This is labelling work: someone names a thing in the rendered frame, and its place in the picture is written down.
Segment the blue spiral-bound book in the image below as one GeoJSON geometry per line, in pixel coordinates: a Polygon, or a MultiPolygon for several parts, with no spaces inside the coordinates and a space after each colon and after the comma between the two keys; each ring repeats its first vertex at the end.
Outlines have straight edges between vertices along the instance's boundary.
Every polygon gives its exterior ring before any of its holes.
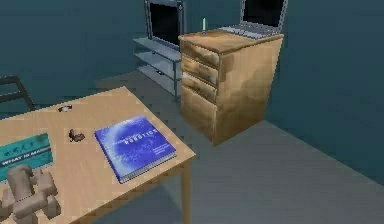
{"type": "Polygon", "coordinates": [[[95,138],[120,184],[176,156],[176,149],[144,116],[96,130],[95,138]]]}

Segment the grey metal shelf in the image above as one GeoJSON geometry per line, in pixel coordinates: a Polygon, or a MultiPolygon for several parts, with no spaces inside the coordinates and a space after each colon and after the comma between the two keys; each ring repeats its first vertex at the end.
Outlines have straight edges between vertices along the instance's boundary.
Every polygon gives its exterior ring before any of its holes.
{"type": "Polygon", "coordinates": [[[177,45],[158,38],[147,37],[133,40],[137,47],[134,56],[143,62],[137,70],[168,91],[177,101],[181,90],[181,54],[177,45]]]}

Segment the wooden chest of drawers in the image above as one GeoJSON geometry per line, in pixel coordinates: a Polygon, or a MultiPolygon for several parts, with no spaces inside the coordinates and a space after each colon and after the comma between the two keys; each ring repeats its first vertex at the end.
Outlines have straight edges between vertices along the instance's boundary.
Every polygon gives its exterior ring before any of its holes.
{"type": "Polygon", "coordinates": [[[264,119],[284,36],[181,35],[181,112],[217,146],[264,119]]]}

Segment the beige blocky statue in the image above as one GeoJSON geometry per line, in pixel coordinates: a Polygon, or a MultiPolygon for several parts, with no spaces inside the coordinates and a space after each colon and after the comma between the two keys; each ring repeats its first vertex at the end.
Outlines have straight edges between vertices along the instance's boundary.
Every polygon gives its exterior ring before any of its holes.
{"type": "Polygon", "coordinates": [[[21,164],[7,171],[9,187],[0,198],[0,222],[13,216],[15,224],[38,224],[36,212],[48,219],[61,214],[57,187],[50,172],[21,164]]]}

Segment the light wooden table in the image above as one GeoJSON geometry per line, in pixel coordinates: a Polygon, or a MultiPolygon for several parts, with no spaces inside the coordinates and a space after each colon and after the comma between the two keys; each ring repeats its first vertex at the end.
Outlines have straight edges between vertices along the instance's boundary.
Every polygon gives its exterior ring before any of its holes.
{"type": "Polygon", "coordinates": [[[183,223],[191,224],[190,162],[195,153],[126,87],[70,102],[73,109],[51,106],[0,120],[0,145],[40,133],[50,138],[54,164],[47,170],[58,189],[61,214],[51,220],[43,212],[39,224],[91,224],[129,200],[179,174],[183,223]],[[144,115],[176,148],[176,157],[120,184],[94,132],[144,115]]]}

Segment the black television set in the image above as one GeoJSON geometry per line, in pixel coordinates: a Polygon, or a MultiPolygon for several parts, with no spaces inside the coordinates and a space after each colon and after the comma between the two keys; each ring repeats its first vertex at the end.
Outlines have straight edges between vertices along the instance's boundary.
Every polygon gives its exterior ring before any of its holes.
{"type": "Polygon", "coordinates": [[[144,7],[148,38],[178,49],[178,37],[184,33],[184,2],[144,0],[144,7]]]}

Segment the grey laptop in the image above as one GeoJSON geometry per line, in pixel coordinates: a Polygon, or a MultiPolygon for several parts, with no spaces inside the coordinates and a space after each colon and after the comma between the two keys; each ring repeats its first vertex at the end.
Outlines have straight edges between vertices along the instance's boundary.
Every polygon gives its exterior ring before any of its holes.
{"type": "Polygon", "coordinates": [[[252,39],[280,34],[288,0],[242,0],[240,22],[222,31],[252,39]]]}

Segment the black chair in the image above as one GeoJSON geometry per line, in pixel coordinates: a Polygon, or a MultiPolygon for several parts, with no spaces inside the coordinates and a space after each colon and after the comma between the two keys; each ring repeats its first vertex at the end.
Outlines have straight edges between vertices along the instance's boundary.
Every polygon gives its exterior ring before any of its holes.
{"type": "Polygon", "coordinates": [[[30,95],[17,75],[6,75],[0,77],[0,86],[7,84],[15,84],[17,91],[0,95],[0,103],[23,99],[30,111],[36,109],[30,95]]]}

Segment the teal book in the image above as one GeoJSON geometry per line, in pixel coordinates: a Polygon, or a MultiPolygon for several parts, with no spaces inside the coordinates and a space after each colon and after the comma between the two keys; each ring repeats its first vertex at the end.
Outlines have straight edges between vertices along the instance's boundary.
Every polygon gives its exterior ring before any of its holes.
{"type": "Polygon", "coordinates": [[[31,169],[53,163],[53,155],[47,133],[31,136],[0,146],[0,183],[7,180],[10,168],[27,164],[31,169]]]}

